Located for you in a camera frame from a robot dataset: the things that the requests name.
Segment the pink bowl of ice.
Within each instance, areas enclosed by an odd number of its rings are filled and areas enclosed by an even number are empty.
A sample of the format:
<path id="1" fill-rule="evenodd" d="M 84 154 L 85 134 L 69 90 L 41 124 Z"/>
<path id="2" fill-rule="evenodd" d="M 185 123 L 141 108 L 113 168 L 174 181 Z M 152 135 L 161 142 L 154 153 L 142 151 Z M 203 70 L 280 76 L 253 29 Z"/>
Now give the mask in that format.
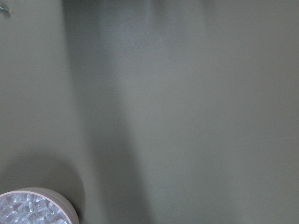
<path id="1" fill-rule="evenodd" d="M 78 224 L 72 204 L 46 188 L 24 188 L 0 195 L 2 224 Z"/>

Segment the brown table mat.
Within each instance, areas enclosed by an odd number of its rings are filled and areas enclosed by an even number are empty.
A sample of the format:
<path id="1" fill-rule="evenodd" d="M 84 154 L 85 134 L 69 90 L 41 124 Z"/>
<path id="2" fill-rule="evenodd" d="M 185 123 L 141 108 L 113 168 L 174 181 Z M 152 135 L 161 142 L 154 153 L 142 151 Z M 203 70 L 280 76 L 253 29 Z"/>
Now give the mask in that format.
<path id="1" fill-rule="evenodd" d="M 2 193 L 82 224 L 298 223 L 298 1 L 0 7 Z"/>

